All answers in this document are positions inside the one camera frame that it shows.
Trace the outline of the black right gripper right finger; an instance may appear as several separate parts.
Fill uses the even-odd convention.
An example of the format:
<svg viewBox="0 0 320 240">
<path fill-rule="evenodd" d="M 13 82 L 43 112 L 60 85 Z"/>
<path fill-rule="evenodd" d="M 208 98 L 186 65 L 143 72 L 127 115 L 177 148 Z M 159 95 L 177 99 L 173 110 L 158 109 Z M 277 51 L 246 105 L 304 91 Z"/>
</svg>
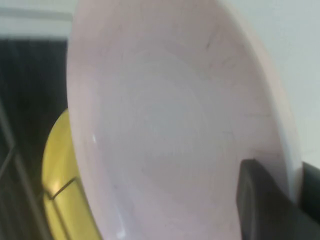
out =
<svg viewBox="0 0 320 240">
<path fill-rule="evenodd" d="M 311 224 L 304 224 L 301 240 L 320 239 L 320 169 L 303 163 L 303 181 L 301 192 L 301 208 L 310 217 Z"/>
</svg>

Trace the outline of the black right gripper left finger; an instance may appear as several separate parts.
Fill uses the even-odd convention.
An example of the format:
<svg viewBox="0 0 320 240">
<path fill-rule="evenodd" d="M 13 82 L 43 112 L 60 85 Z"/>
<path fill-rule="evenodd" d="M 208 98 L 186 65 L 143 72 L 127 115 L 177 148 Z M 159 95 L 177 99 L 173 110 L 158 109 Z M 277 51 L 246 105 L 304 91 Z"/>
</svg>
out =
<svg viewBox="0 0 320 240">
<path fill-rule="evenodd" d="M 240 164 L 236 206 L 243 240 L 296 240 L 299 236 L 296 208 L 255 159 Z"/>
</svg>

